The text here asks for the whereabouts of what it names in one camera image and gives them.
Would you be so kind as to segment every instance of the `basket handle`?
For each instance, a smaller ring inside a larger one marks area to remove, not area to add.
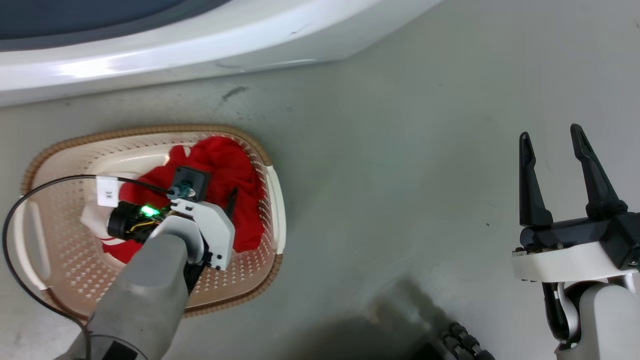
[[[35,225],[36,237],[38,239],[38,247],[40,253],[40,260],[44,270],[49,273],[49,258],[47,257],[47,249],[45,247],[44,231],[42,229],[42,223],[40,221],[40,208],[35,202],[25,201],[17,209],[14,214],[13,220],[13,240],[15,242],[15,251],[18,255],[18,261],[22,267],[27,279],[31,281],[39,290],[46,290],[47,286],[44,284],[40,275],[33,268],[31,263],[31,257],[27,251],[26,246],[26,211],[27,204],[29,204],[31,210],[31,216],[33,217],[33,223]]]
[[[276,254],[284,252],[284,245],[287,243],[287,217],[284,212],[284,198],[280,188],[280,180],[273,166],[267,168],[267,188],[269,189],[269,200],[271,201],[271,225],[273,226],[273,237],[276,240]]]

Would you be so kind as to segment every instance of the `beige plastic basket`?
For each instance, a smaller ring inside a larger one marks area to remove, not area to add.
[[[262,146],[228,126],[152,126],[82,136],[40,153],[24,176],[22,194],[63,176],[137,172],[161,165],[175,145],[190,146],[210,136],[239,143],[262,181],[259,203],[264,235],[257,250],[233,255],[227,271],[207,268],[193,290],[185,316],[195,316],[247,302],[272,283],[285,245],[284,202],[278,176]],[[84,195],[95,181],[67,181],[42,190],[15,215],[18,259],[28,279],[46,301],[86,319],[124,264],[103,253],[101,242],[82,223]],[[28,236],[27,210],[33,223]]]

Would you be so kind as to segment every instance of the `green light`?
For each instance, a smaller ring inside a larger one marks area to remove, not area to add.
[[[151,208],[151,207],[149,207],[149,206],[143,206],[143,207],[140,209],[140,211],[142,211],[142,212],[143,212],[146,216],[148,216],[148,217],[152,217],[152,216],[154,216],[154,215],[158,215],[158,214],[160,214],[160,211],[158,211],[158,210],[156,210],[156,209],[154,209],[154,208]]]

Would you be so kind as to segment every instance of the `red garment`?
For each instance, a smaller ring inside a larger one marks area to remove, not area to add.
[[[237,188],[237,198],[231,221],[236,227],[234,250],[243,252],[257,249],[264,232],[258,212],[258,201],[264,197],[260,178],[235,141],[214,136],[198,142],[187,157],[181,145],[169,151],[166,165],[156,167],[138,180],[169,188],[175,169],[188,166],[211,174],[205,201],[225,208],[229,195]],[[169,204],[165,195],[160,195],[139,185],[125,183],[120,189],[120,200],[161,209]],[[128,263],[142,245],[126,241],[120,245],[102,248],[123,263]]]

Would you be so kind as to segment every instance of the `concrete floor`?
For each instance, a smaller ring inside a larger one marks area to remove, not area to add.
[[[587,202],[572,122],[638,210],[639,21],[633,0],[446,0],[340,63],[1,109],[0,211],[54,142],[232,124],[280,174],[283,267],[259,298],[184,320],[166,359],[395,358],[438,307],[497,359],[552,359],[540,286],[510,267],[518,135],[531,134],[556,220],[584,216]],[[237,86],[249,90],[221,100]],[[5,267],[0,281],[0,358],[63,352],[75,325],[29,300]]]

